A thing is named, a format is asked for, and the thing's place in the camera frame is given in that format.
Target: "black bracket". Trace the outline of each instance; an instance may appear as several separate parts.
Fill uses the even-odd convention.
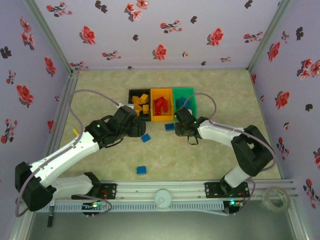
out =
[[[235,191],[226,193],[221,189],[220,182],[205,182],[204,183],[205,197],[207,199],[221,198],[248,198],[250,196],[248,183],[242,182]]]

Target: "tape roll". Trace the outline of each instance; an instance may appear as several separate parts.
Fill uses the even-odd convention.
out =
[[[289,194],[278,186],[266,189],[261,196],[263,205],[273,212],[284,212],[289,209],[291,200]]]

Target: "wallpaper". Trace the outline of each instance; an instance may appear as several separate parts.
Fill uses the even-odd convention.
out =
[[[280,0],[35,0],[73,69],[246,68]]]
[[[293,1],[251,71],[283,174],[295,180],[310,239],[320,239],[319,11],[317,0]]]
[[[1,3],[0,238],[6,240],[18,196],[15,167],[44,157],[67,71],[25,4]]]

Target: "yellow bin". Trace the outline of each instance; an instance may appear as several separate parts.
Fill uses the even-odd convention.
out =
[[[151,121],[173,121],[174,120],[174,98],[172,88],[151,88]],[[168,101],[168,112],[164,112],[161,108],[161,115],[155,115],[154,100],[164,97]]]

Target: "blue block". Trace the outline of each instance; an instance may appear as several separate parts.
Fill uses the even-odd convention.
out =
[[[147,168],[146,168],[146,166],[138,166],[138,167],[136,168],[136,174],[138,174],[138,175],[147,174]]]
[[[185,97],[180,97],[179,99],[177,99],[177,100],[175,101],[175,107],[176,107],[176,109],[182,108],[182,106],[185,104],[185,101],[186,101],[186,100],[187,100],[187,99],[186,99]],[[188,101],[186,102],[185,107],[186,107],[187,109],[191,109],[191,102],[190,102],[190,100],[188,100]]]
[[[151,137],[149,136],[149,134],[145,134],[141,137],[142,142],[148,142],[151,139]]]
[[[175,130],[175,124],[174,123],[165,124],[164,126],[165,126],[165,130],[166,131]]]

